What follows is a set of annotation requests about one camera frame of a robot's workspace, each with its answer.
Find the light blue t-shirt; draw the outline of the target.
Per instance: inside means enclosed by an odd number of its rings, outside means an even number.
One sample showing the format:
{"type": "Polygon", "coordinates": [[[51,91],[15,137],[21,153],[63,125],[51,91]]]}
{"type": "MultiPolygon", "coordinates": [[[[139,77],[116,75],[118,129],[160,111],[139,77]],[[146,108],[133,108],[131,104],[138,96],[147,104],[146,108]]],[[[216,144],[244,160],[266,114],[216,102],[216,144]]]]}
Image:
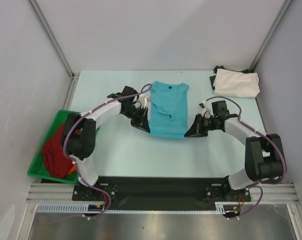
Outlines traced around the light blue t-shirt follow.
{"type": "Polygon", "coordinates": [[[150,135],[183,139],[188,130],[189,85],[186,83],[166,84],[155,81],[150,90],[151,111],[148,121],[150,135]]]}

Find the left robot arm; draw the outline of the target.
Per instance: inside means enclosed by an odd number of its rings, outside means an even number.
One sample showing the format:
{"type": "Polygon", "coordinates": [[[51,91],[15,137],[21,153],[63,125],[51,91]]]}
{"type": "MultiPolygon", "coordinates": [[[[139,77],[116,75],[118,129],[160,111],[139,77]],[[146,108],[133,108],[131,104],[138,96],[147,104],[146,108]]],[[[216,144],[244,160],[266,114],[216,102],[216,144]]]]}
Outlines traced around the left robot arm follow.
{"type": "Polygon", "coordinates": [[[99,177],[91,155],[95,149],[97,129],[110,118],[122,114],[130,119],[132,127],[149,134],[147,98],[141,95],[151,88],[152,84],[148,83],[138,92],[125,86],[121,92],[108,95],[97,107],[67,116],[60,144],[63,155],[75,166],[79,182],[85,186],[83,193],[89,199],[95,200],[101,193],[111,198],[95,184],[99,177]]]}

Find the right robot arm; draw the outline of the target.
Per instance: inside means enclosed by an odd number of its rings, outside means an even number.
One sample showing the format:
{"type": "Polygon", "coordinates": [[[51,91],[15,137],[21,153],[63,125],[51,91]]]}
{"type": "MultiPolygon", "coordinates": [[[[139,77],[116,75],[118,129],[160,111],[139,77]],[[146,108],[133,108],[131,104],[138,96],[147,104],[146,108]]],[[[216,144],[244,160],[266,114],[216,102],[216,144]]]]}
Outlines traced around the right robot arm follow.
{"type": "Polygon", "coordinates": [[[277,134],[260,132],[241,118],[241,113],[230,113],[226,101],[213,102],[212,108],[202,101],[201,113],[195,116],[186,138],[207,137],[209,131],[223,131],[236,138],[245,147],[244,167],[223,179],[219,193],[228,201],[259,184],[280,184],[283,182],[287,167],[281,138],[277,134]]]}

